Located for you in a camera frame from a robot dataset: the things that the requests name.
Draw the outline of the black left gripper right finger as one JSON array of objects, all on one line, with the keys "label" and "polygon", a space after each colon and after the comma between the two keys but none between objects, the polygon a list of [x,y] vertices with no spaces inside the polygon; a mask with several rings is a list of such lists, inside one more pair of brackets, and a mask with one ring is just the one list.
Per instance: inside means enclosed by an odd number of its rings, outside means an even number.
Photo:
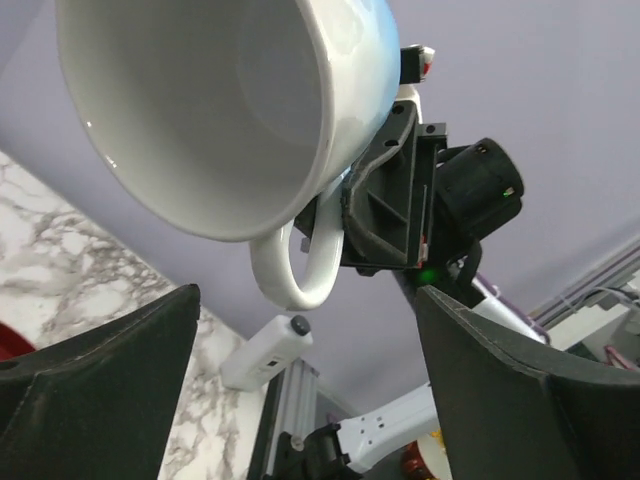
[{"label": "black left gripper right finger", "polygon": [[421,288],[416,320],[456,479],[636,479],[639,375]]}]

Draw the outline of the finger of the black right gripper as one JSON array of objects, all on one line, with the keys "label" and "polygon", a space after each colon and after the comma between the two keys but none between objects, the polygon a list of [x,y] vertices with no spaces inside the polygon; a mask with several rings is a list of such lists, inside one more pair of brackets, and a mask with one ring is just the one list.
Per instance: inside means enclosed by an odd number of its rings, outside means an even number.
[{"label": "finger of the black right gripper", "polygon": [[339,186],[340,265],[360,275],[419,267],[425,258],[425,150],[418,109],[397,101]]}]

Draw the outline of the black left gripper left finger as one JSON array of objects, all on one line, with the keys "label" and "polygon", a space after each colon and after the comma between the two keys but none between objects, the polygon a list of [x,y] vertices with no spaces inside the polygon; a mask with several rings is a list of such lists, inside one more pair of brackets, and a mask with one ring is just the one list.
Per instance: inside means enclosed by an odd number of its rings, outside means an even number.
[{"label": "black left gripper left finger", "polygon": [[199,316],[185,285],[2,362],[2,478],[157,478]]}]

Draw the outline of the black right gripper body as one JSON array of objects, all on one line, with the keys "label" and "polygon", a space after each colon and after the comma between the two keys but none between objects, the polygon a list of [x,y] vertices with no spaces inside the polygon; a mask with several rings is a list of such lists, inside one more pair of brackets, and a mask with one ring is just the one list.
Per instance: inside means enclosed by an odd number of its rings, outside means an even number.
[{"label": "black right gripper body", "polygon": [[417,276],[440,279],[462,259],[462,278],[472,279],[482,258],[480,242],[520,213],[524,192],[515,163],[495,140],[438,147],[427,258]]}]

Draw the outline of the white blue mug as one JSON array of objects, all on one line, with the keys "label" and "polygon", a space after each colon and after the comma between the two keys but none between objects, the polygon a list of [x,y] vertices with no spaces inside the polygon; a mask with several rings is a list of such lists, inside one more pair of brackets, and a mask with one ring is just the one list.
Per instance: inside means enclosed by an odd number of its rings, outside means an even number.
[{"label": "white blue mug", "polygon": [[59,1],[59,61],[124,189],[181,231],[247,242],[263,295],[329,296],[340,187],[390,113],[384,1]]}]

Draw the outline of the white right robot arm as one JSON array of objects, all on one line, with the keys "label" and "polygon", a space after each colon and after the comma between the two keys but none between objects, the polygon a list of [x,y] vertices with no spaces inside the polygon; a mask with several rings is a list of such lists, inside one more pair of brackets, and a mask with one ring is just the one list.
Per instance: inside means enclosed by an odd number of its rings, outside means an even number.
[{"label": "white right robot arm", "polygon": [[[339,188],[342,266],[391,274],[408,301],[432,285],[517,332],[538,329],[478,272],[482,241],[518,215],[523,181],[495,141],[451,147],[444,124],[423,123],[397,101]],[[253,479],[359,479],[388,454],[433,431],[437,414],[425,365],[363,413],[317,424],[317,374],[296,361],[269,386],[249,470]]]}]

